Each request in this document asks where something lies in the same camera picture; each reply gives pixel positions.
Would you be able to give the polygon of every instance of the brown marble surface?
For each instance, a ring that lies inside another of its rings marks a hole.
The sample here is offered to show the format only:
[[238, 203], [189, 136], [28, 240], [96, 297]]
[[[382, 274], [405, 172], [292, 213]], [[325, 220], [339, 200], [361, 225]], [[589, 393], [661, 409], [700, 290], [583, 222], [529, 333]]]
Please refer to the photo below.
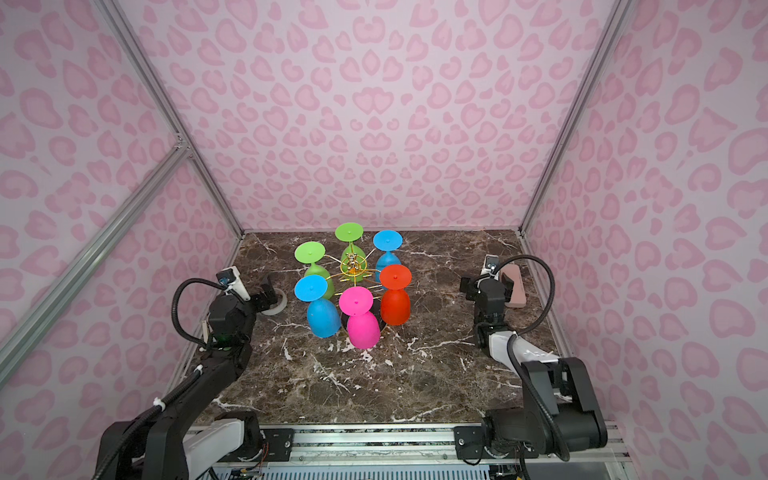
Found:
[[[322, 242], [338, 257], [345, 244], [332, 233], [252, 233], [235, 264], [254, 289], [267, 273], [288, 293], [286, 309], [259, 315], [253, 331], [253, 356], [247, 371], [200, 416], [207, 424], [228, 409], [252, 409], [260, 422], [469, 422], [490, 408], [521, 405], [519, 379], [486, 357], [472, 342], [473, 303], [458, 292], [462, 274], [477, 274], [485, 254], [503, 260], [519, 254], [515, 232], [403, 232], [395, 253], [413, 273], [410, 320], [387, 326], [369, 351], [352, 347], [341, 329], [329, 339], [315, 337], [306, 324], [307, 304], [293, 295], [305, 266], [293, 258], [298, 245]], [[373, 233], [356, 242], [373, 249]], [[381, 252], [369, 259], [376, 264]], [[338, 264], [319, 262], [331, 273]], [[528, 325], [541, 312], [528, 268], [521, 263], [528, 304], [508, 309], [507, 321]], [[345, 284], [336, 283], [339, 291]], [[526, 338], [555, 350], [546, 323]]]

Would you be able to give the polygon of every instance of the green disc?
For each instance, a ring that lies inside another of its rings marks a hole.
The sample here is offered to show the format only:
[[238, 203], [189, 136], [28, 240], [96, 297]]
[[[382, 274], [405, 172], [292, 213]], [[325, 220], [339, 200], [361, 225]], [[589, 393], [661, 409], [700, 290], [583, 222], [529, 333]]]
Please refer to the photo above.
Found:
[[304, 242], [296, 248], [293, 255], [301, 263], [315, 263], [326, 254], [326, 248], [320, 242]]
[[336, 238], [342, 242], [354, 242], [362, 237], [362, 225], [359, 223], [342, 223], [336, 228]]

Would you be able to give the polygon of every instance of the white zip tie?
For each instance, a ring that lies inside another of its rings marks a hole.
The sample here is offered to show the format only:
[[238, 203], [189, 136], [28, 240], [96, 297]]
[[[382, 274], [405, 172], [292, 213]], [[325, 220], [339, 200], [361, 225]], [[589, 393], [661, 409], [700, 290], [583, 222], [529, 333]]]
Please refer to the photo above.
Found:
[[165, 412], [165, 402], [160, 397], [154, 397], [152, 405], [159, 406], [161, 412]]

